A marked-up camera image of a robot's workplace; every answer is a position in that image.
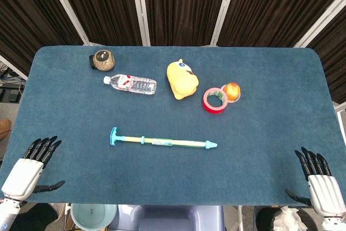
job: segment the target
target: crumpled paper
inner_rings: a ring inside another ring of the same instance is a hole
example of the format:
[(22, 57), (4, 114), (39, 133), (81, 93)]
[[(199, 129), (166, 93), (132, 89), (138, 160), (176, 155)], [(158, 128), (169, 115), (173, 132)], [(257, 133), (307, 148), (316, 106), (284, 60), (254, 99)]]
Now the crumpled paper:
[(308, 228), (298, 216), (298, 209), (287, 206), (281, 208), (281, 213), (274, 218), (274, 231), (307, 231)]

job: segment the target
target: plastic water bottle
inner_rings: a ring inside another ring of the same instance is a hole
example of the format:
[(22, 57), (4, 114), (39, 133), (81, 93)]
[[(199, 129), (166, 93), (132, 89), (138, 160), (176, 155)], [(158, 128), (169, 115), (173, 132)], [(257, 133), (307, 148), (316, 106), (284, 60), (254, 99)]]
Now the plastic water bottle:
[(156, 81), (150, 78), (117, 74), (113, 77), (103, 78), (104, 84), (109, 84), (118, 90), (152, 95), (156, 91)]

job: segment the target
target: white pole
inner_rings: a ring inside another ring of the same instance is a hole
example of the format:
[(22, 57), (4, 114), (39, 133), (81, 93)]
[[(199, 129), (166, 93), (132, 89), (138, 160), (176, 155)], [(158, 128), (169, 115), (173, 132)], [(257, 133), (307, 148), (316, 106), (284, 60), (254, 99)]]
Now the white pole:
[(305, 48), (329, 24), (329, 22), (346, 6), (346, 0), (334, 0), (312, 27), (294, 45), (296, 48)]
[(238, 206), (238, 222), (239, 222), (239, 231), (244, 231), (243, 227), (243, 206)]
[(84, 45), (90, 45), (89, 39), (87, 37), (87, 34), (85, 33), (81, 23), (79, 22), (76, 13), (74, 12), (69, 0), (60, 0), (63, 8), (65, 9), (67, 15), (69, 16), (72, 24), (74, 25), (77, 33), (79, 34), (80, 38), (82, 39)]
[(150, 46), (147, 8), (145, 0), (135, 0), (139, 30), (141, 32), (143, 46)]
[(346, 145), (346, 135), (345, 135), (344, 125), (342, 123), (341, 111), (337, 112), (336, 114), (337, 114), (337, 119), (339, 121), (339, 126), (340, 126), (340, 130), (341, 130), (342, 138), (344, 139), (344, 143)]
[(341, 103), (340, 105), (337, 105), (334, 107), (335, 113), (340, 112), (342, 110), (346, 109), (346, 102)]
[(215, 47), (217, 44), (230, 2), (231, 0), (222, 0), (221, 2), (220, 10), (218, 12), (216, 24), (214, 27), (214, 32), (212, 33), (212, 37), (211, 37), (211, 42), (210, 42), (211, 47)]

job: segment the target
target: metal frame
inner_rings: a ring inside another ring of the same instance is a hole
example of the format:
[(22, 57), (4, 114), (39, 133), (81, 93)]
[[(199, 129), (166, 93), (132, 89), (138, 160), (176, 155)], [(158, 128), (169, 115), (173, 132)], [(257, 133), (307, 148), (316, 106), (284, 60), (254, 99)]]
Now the metal frame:
[(329, 22), (346, 6), (346, 0), (334, 0), (312, 27), (294, 45), (295, 48), (305, 48), (329, 24)]
[(344, 125), (342, 122), (341, 111), (337, 112), (336, 115), (337, 115), (337, 119), (339, 121), (340, 131), (341, 131), (342, 137), (344, 139), (344, 143), (346, 145), (346, 134), (345, 134)]
[(143, 46), (150, 46), (150, 35), (148, 27), (147, 8), (145, 0), (135, 0), (139, 30), (141, 31)]
[(334, 107), (334, 110), (335, 110), (335, 113), (336, 113), (336, 116), (337, 116), (337, 119), (339, 121), (339, 126), (340, 126), (340, 130), (341, 130), (341, 134), (342, 134), (342, 137), (344, 139), (344, 143), (346, 145), (346, 134), (345, 134), (345, 128), (344, 128), (344, 124), (343, 124), (343, 121), (342, 121), (342, 117), (341, 117), (341, 112), (345, 111), (346, 110), (346, 102), (340, 104), (340, 105), (336, 105)]
[(69, 16), (72, 24), (74, 25), (78, 35), (82, 39), (84, 45), (90, 45), (87, 34), (85, 33), (81, 23), (79, 22), (76, 13), (74, 12), (69, 0), (60, 0), (63, 8), (65, 9), (67, 15)]
[(335, 113), (341, 112), (346, 109), (346, 102), (341, 103), (340, 105), (337, 105), (334, 107)]
[(218, 38), (220, 36), (223, 22), (225, 21), (225, 17), (226, 17), (228, 6), (229, 6), (230, 2), (231, 2), (231, 0), (222, 0), (222, 2), (221, 2), (221, 6), (220, 6), (220, 10), (218, 12), (214, 32), (212, 33), (212, 37), (211, 37), (211, 42), (210, 42), (211, 47), (217, 46), (216, 44), (217, 44)]
[(243, 212), (242, 212), (243, 206), (238, 206), (238, 222), (239, 222), (239, 231), (244, 231), (243, 226)]
[(10, 63), (8, 60), (5, 59), (2, 55), (0, 55), (0, 61), (2, 61), (6, 66), (8, 66), (11, 70), (13, 70), (16, 74), (20, 75), (24, 80), (28, 80), (27, 75), (25, 75), (23, 72), (21, 72), (16, 66), (14, 66), (12, 63)]
[(99, 43), (93, 43), (93, 42), (89, 42), (89, 44), (84, 44), (85, 45), (90, 45), (90, 46), (104, 46), (104, 44), (99, 44)]

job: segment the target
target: robotic hand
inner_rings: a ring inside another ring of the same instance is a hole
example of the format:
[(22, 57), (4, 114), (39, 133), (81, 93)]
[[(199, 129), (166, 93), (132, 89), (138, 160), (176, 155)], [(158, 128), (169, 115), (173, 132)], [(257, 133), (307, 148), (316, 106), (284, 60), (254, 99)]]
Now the robotic hand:
[(295, 201), (313, 206), (316, 213), (324, 217), (322, 227), (325, 231), (345, 231), (344, 199), (336, 179), (330, 173), (327, 161), (321, 154), (315, 155), (304, 147), (302, 152), (305, 157), (295, 151), (308, 182), (311, 199), (299, 197), (288, 189), (285, 190), (286, 193)]
[(1, 189), (5, 198), (0, 204), (0, 230), (10, 229), (32, 193), (50, 192), (64, 185), (65, 181), (59, 181), (52, 186), (36, 186), (53, 152), (61, 144), (61, 141), (52, 144), (56, 139), (57, 136), (35, 140), (12, 168)]

